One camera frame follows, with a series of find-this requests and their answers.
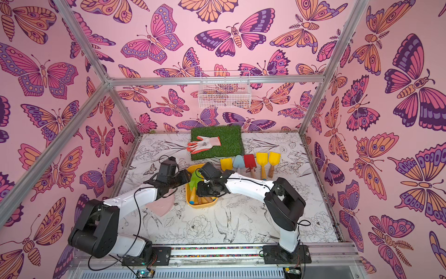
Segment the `yellow shovel blue-tipped handle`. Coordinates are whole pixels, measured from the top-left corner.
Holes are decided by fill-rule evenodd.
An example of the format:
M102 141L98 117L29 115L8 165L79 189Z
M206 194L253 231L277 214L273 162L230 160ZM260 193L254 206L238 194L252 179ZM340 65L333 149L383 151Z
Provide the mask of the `yellow shovel blue-tipped handle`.
M232 158L223 158L220 159L221 169L223 171L233 170L233 161Z

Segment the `yellow plastic storage box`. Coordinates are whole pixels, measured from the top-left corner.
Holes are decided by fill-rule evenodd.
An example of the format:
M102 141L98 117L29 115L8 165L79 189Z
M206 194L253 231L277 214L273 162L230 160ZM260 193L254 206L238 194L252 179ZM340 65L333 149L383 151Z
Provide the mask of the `yellow plastic storage box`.
M200 167L202 167L202 166L203 166L203 164L193 165L193 166L188 167L187 171L189 171L191 174L197 173L197 175L199 175L197 170ZM186 194L185 194L186 202L187 202L187 204L189 206L191 206L194 209L202 209L202 208L210 207L210 206L215 205L217 203L217 201L218 201L218 198L216 198L216 197L199 197L197 195L199 197L200 204L198 204L198 205L191 205L189 203L189 195L190 195L190 193L189 193L189 183L185 186L185 191L186 191Z

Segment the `light blue trowel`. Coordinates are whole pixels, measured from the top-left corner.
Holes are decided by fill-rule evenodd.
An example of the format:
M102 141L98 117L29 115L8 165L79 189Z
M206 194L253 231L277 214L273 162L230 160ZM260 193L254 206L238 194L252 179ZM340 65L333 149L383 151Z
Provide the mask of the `light blue trowel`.
M242 170L245 168L245 161L242 155L237 155L233 160L233 167L236 169L236 172L241 174Z

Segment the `red shovel wooden handle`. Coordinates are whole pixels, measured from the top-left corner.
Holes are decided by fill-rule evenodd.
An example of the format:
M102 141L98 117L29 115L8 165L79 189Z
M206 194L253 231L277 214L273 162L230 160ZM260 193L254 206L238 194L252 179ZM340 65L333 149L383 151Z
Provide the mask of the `red shovel wooden handle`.
M250 174L251 178L256 179L256 159L253 154L246 154L243 156L245 162L246 171Z

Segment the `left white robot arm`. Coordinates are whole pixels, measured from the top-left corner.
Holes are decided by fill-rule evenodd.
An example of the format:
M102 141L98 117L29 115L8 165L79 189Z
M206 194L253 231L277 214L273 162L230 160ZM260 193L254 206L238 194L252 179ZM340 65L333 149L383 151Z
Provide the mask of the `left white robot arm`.
M138 234L120 234L119 222L130 213L161 199L169 190L189 183L190 178L191 173L187 170L173 176L158 173L138 188L115 198L90 200L81 211L68 237L68 244L98 259L116 255L149 261L153 257L152 242Z

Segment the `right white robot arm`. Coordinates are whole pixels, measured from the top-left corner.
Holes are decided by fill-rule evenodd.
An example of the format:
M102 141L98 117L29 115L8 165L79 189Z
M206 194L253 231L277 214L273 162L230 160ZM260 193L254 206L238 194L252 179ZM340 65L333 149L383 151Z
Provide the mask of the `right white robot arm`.
M305 262L306 251L300 240L300 219L306 202L288 180L258 180L237 172L226 171L213 178L203 177L197 184L199 197L219 198L225 194L239 194L261 201L273 222L280 228L279 244L266 245L261 255L266 263L299 265Z

